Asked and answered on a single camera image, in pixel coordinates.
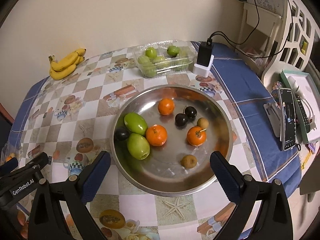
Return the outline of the person's hand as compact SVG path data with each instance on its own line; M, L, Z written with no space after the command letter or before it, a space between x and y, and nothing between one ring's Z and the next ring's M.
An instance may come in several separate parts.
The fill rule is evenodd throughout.
M26 219L25 214L21 210L17 210L17 219L21 226L20 234L24 239L28 239L28 226L29 222Z

